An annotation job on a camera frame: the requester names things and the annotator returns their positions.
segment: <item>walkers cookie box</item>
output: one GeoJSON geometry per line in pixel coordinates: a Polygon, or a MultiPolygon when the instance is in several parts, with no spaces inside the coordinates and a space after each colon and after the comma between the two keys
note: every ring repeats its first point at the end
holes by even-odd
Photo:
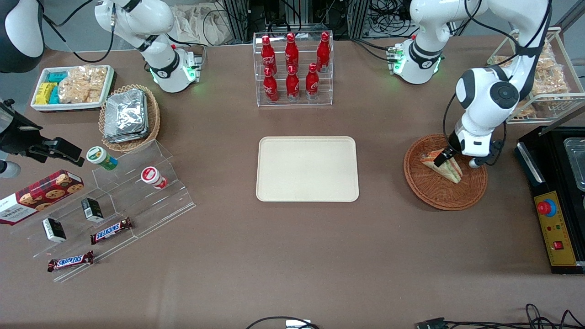
{"type": "Polygon", "coordinates": [[[0,224],[14,225],[83,189],[83,180],[63,169],[0,200],[0,224]]]}

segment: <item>control panel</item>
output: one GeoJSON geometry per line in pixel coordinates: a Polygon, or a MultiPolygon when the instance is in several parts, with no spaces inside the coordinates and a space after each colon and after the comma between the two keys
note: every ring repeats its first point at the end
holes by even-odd
{"type": "Polygon", "coordinates": [[[541,222],[542,236],[552,266],[575,266],[575,254],[567,233],[565,219],[560,210],[556,191],[534,198],[538,220],[541,222]]]}

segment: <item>cable connector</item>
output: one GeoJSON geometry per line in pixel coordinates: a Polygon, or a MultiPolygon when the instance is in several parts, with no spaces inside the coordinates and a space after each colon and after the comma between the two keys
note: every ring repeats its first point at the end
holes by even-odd
{"type": "Polygon", "coordinates": [[[447,329],[449,326],[444,317],[433,318],[416,324],[417,329],[447,329]]]}
{"type": "Polygon", "coordinates": [[[112,27],[112,31],[113,31],[114,26],[116,26],[116,5],[112,6],[112,15],[110,16],[110,26],[112,27]]]}
{"type": "Polygon", "coordinates": [[[388,54],[388,61],[391,63],[396,63],[404,58],[404,51],[397,47],[388,47],[386,50],[388,54]]]}

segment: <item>round wicker basket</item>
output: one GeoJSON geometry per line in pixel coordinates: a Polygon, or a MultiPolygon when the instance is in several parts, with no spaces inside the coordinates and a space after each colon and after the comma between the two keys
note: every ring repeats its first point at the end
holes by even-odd
{"type": "MultiPolygon", "coordinates": [[[[156,136],[159,134],[159,129],[160,129],[159,105],[156,102],[156,99],[154,99],[154,95],[152,94],[152,92],[148,88],[144,87],[143,85],[139,85],[139,84],[125,85],[122,88],[116,89],[113,92],[113,94],[120,94],[122,92],[127,92],[133,88],[140,89],[140,90],[144,91],[144,93],[146,94],[146,98],[147,98],[146,105],[148,107],[148,125],[149,125],[150,133],[146,138],[129,140],[128,142],[122,142],[122,143],[110,143],[105,138],[102,138],[102,143],[104,143],[104,145],[110,150],[114,150],[114,151],[118,151],[118,152],[122,152],[122,153],[130,152],[131,150],[136,149],[136,148],[150,142],[153,139],[156,139],[156,136]]],[[[105,108],[106,108],[106,103],[103,103],[102,108],[99,110],[98,126],[99,126],[99,131],[102,133],[102,135],[104,134],[105,108]]]]}
{"type": "Polygon", "coordinates": [[[421,162],[424,153],[445,147],[445,137],[438,133],[414,142],[404,156],[404,175],[412,191],[427,204],[441,210],[467,209],[486,192],[486,167],[472,169],[470,157],[455,155],[463,172],[461,181],[455,184],[421,162]]]}

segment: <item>sandwich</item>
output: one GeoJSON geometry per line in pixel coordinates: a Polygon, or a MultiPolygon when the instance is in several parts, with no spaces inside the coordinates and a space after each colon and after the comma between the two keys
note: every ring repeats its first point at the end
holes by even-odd
{"type": "Polygon", "coordinates": [[[424,163],[425,166],[439,173],[444,178],[457,184],[461,181],[463,172],[461,171],[461,167],[459,167],[454,157],[445,161],[440,167],[435,166],[435,158],[440,155],[443,150],[444,149],[435,150],[422,155],[421,162],[424,163]]]}

